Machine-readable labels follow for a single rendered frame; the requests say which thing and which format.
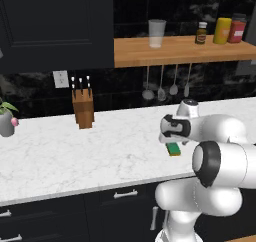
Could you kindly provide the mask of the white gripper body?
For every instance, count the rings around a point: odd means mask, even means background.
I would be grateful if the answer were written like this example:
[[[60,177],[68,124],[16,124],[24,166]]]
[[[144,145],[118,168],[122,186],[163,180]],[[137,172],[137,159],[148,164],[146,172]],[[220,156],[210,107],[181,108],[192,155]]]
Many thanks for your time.
[[[181,142],[183,145],[186,145],[188,143],[188,140],[186,138],[174,136],[174,135],[171,135],[170,137],[166,137],[162,133],[160,133],[159,142],[164,144]]]

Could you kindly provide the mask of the green and yellow sponge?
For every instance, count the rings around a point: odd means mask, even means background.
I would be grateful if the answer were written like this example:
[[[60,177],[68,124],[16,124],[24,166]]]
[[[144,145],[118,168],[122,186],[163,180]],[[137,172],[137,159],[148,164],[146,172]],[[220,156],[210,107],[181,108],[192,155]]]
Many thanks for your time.
[[[181,151],[176,142],[166,143],[166,148],[170,156],[180,156]]]

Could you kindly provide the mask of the hanging metal spatula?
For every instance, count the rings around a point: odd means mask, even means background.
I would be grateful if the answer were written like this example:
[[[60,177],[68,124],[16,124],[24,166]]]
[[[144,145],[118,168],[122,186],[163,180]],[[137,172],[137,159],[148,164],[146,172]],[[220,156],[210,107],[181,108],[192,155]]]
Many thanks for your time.
[[[166,99],[165,90],[162,88],[163,73],[164,73],[164,65],[161,66],[160,86],[158,89],[158,100],[159,101],[164,101]]]

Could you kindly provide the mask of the hanging metal spoon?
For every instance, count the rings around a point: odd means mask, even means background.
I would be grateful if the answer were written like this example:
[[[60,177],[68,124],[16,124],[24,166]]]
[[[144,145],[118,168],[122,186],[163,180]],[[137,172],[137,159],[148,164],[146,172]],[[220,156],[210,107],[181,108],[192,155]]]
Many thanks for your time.
[[[176,95],[178,93],[178,87],[176,85],[177,72],[178,72],[178,64],[176,64],[176,68],[175,68],[173,85],[170,87],[170,90],[169,90],[170,95]]]

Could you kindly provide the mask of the hanging metal ladle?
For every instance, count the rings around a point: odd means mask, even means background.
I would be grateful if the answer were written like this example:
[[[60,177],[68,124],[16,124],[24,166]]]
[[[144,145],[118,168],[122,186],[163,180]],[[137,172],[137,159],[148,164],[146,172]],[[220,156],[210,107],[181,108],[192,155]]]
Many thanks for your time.
[[[142,96],[145,100],[152,100],[154,98],[154,92],[149,89],[149,79],[146,79],[146,89],[142,92]]]

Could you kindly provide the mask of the wooden knife block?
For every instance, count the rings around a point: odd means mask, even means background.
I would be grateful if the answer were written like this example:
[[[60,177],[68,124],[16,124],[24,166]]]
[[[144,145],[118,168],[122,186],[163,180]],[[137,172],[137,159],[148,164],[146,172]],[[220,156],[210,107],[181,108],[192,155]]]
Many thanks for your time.
[[[76,124],[80,129],[91,128],[94,119],[94,101],[91,90],[91,97],[88,97],[88,90],[83,89],[83,96],[80,89],[76,89],[76,99],[73,97],[72,92],[72,104],[75,113]]]

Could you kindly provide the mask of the dark drawer front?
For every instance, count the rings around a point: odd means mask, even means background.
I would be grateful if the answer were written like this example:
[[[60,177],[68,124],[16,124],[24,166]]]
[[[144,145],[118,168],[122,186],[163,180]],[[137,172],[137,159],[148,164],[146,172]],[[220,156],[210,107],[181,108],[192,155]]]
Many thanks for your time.
[[[15,227],[0,225],[0,238],[8,239],[21,235],[23,240],[18,242],[89,242],[86,232],[71,228],[50,227]]]
[[[137,196],[125,197],[114,199],[113,195],[115,192],[127,193],[131,192],[133,189],[138,191]],[[137,202],[139,200],[152,200],[154,198],[154,185],[142,184],[133,185],[122,188],[114,188],[108,190],[100,190],[97,192],[87,193],[84,195],[85,207],[87,210],[97,209],[99,207],[120,204],[123,202]]]
[[[41,220],[47,217],[73,217],[78,221],[87,222],[82,195],[61,197],[55,199],[28,202],[0,207],[0,214],[10,212],[0,217],[0,225],[10,225],[16,222]]]

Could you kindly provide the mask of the clear drinking glass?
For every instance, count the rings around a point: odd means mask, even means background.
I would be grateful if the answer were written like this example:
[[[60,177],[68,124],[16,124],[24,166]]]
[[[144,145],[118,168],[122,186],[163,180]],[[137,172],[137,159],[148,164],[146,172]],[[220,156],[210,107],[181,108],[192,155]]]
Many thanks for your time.
[[[160,19],[151,19],[149,25],[149,46],[151,48],[160,48],[165,34],[166,21]]]

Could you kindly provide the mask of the small dark green bottle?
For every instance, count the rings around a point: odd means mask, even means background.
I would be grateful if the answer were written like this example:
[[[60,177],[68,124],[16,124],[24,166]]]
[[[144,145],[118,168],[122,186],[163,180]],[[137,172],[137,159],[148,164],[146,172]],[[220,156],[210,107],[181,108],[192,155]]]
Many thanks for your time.
[[[204,44],[206,40],[206,35],[207,35],[207,23],[206,22],[200,22],[197,32],[196,32],[196,38],[195,38],[195,43],[196,44]]]

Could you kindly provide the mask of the yellow bottle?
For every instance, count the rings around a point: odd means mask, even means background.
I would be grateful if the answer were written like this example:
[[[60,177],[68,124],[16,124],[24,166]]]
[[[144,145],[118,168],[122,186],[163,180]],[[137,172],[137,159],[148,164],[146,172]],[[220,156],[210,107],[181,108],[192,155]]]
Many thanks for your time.
[[[213,42],[215,44],[226,44],[231,28],[232,19],[220,17],[217,20]]]

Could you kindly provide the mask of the grey plant pot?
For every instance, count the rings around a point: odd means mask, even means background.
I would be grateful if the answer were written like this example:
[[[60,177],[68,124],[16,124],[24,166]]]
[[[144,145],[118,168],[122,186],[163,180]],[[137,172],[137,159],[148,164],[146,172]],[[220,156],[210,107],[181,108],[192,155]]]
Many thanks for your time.
[[[15,128],[11,123],[11,118],[9,112],[0,114],[0,135],[3,137],[10,137],[14,134]]]

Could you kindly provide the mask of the green plant with pink flower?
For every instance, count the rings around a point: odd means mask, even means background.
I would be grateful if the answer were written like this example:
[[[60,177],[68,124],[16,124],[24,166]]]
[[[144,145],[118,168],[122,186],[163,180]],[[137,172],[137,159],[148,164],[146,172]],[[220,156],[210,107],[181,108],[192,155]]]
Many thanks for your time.
[[[18,119],[13,115],[13,112],[18,112],[18,109],[13,106],[12,104],[5,102],[0,97],[0,115],[3,115],[5,113],[9,113],[11,115],[11,124],[16,127],[19,125]]]

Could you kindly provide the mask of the wooden wall shelf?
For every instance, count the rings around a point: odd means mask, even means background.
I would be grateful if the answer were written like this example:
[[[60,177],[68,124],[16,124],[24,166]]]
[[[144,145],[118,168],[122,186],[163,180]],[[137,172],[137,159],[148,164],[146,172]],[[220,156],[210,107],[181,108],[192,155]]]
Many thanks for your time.
[[[166,36],[160,48],[151,48],[148,37],[114,40],[115,68],[240,60],[256,60],[256,46],[244,41],[214,44],[212,35],[203,45],[193,36]]]

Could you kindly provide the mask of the white wall outlet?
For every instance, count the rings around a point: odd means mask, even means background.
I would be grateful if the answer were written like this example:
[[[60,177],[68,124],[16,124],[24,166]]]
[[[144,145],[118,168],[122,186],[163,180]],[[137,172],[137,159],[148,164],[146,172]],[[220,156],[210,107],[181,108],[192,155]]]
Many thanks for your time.
[[[53,79],[54,79],[56,88],[68,88],[69,87],[68,73],[66,70],[54,71]]]

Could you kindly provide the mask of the dark wall cupboard door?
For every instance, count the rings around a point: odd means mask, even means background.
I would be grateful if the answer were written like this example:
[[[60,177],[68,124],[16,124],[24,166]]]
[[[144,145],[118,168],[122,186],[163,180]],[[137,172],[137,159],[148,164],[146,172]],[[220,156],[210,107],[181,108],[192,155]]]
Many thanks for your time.
[[[0,0],[0,74],[113,66],[113,0]]]

